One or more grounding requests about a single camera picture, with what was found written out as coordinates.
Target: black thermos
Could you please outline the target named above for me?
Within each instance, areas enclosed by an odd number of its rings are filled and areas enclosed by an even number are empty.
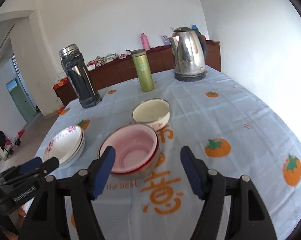
[[[71,44],[59,51],[61,65],[83,108],[97,105],[100,94],[88,75],[83,55],[76,44]]]

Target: bottle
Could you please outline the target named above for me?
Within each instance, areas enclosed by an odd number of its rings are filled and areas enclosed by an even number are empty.
[[[145,50],[150,50],[151,49],[151,47],[149,46],[149,43],[148,43],[147,36],[144,33],[141,34],[140,40],[141,40],[141,43],[143,44],[143,48]]]
[[[71,44],[59,51],[61,66],[68,76],[79,102],[83,108],[97,105],[101,101],[100,94],[92,84],[88,75],[83,55],[76,44]]]
[[[149,68],[146,50],[138,49],[132,51],[132,60],[134,61],[141,90],[143,92],[152,91],[154,89],[154,82],[151,69]]]

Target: blue gripper pad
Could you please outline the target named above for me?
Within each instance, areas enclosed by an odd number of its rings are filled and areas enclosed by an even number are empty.
[[[98,160],[94,161],[101,162],[101,165],[93,182],[93,199],[97,199],[97,197],[103,193],[109,174],[115,162],[115,155],[115,149],[112,146],[107,146],[102,156]]]
[[[203,186],[207,180],[205,173],[207,167],[204,162],[196,159],[188,146],[184,146],[181,149],[181,162],[193,193],[197,195],[199,199],[204,200],[205,192]]]
[[[20,175],[27,174],[27,173],[31,172],[32,170],[38,168],[42,164],[43,164],[42,159],[40,157],[36,157],[36,158],[22,164],[19,167],[19,174]]]

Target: stacked bowls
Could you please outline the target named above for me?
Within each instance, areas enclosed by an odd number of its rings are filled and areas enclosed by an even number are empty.
[[[150,173],[161,152],[156,132],[139,123],[112,132],[102,143],[99,158],[107,146],[113,146],[116,151],[112,173],[129,177],[142,177]]]

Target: white plate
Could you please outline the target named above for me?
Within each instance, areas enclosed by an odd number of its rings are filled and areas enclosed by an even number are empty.
[[[43,155],[43,160],[47,161],[52,157],[57,157],[60,163],[71,157],[79,147],[82,139],[82,129],[73,125],[58,133],[50,141]]]
[[[77,161],[84,150],[85,141],[86,141],[86,137],[85,137],[85,134],[83,131],[82,141],[80,142],[80,145],[79,145],[77,151],[66,162],[64,162],[62,165],[59,165],[59,167],[63,167],[65,165],[69,166],[69,165],[72,165],[75,161]]]

